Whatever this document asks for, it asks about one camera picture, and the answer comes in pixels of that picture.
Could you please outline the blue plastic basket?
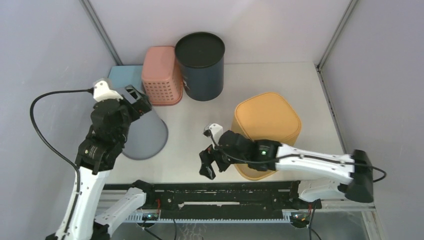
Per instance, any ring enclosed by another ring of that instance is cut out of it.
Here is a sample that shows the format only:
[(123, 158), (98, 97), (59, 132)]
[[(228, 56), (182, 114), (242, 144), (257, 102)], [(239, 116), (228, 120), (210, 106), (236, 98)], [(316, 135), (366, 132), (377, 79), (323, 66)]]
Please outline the blue plastic basket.
[(124, 88), (132, 85), (142, 92), (142, 65), (113, 66), (109, 72), (108, 79), (114, 89)]

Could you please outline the pink plastic basket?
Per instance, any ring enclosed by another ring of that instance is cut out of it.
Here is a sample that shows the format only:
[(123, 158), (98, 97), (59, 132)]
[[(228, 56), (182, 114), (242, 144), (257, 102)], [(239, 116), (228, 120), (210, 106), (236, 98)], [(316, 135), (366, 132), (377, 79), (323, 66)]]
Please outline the pink plastic basket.
[(173, 106), (183, 96), (183, 80), (175, 48), (152, 46), (145, 55), (141, 80), (144, 92), (154, 106)]

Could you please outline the grey bin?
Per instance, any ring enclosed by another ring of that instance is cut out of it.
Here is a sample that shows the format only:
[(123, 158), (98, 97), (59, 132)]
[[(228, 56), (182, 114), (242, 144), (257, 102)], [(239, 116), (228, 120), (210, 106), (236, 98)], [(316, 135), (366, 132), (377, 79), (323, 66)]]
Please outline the grey bin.
[(153, 109), (131, 123), (122, 154), (135, 161), (147, 160), (165, 147), (168, 136), (166, 123)]

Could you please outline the yellow perforated bin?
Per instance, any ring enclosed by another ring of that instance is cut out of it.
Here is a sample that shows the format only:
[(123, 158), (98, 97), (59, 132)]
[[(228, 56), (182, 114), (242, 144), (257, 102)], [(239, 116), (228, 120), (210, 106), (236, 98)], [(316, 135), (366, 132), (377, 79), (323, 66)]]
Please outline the yellow perforated bin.
[(302, 122), (283, 96), (266, 92), (237, 105), (230, 130), (251, 140), (272, 140), (294, 146)]

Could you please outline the dark blue cylindrical bin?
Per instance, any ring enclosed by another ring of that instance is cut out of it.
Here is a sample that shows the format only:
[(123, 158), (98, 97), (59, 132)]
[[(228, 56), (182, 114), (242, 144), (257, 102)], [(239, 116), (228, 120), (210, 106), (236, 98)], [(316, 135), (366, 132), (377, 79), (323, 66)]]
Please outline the dark blue cylindrical bin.
[(222, 93), (225, 51), (223, 40), (210, 32), (193, 32), (177, 41), (175, 57), (191, 99), (206, 102)]

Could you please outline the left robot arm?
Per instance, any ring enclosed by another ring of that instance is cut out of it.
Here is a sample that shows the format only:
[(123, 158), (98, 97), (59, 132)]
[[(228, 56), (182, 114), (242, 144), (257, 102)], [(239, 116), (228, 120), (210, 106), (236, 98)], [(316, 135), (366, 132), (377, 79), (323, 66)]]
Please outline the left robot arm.
[(93, 96), (100, 99), (93, 107), (88, 134), (78, 146), (70, 203), (59, 229), (46, 239), (109, 240), (131, 213), (155, 205), (154, 186), (136, 180), (124, 197), (96, 215), (106, 180), (123, 152), (131, 123), (152, 110), (144, 93), (132, 85), (124, 89), (131, 100), (105, 85), (91, 89)]

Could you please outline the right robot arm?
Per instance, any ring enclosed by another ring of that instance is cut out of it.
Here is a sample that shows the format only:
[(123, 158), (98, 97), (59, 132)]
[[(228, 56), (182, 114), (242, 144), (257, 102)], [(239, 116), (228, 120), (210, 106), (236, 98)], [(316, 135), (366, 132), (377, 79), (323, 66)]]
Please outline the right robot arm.
[(300, 171), (319, 175), (318, 180), (298, 180), (289, 194), (289, 203), (302, 208), (316, 200), (344, 195), (359, 203), (374, 201), (374, 179), (367, 153), (356, 149), (351, 154), (324, 154), (302, 150), (274, 140), (251, 140), (231, 130), (208, 129), (203, 133), (212, 143), (199, 153), (199, 174), (213, 180), (216, 173), (230, 165), (247, 164), (257, 171)]

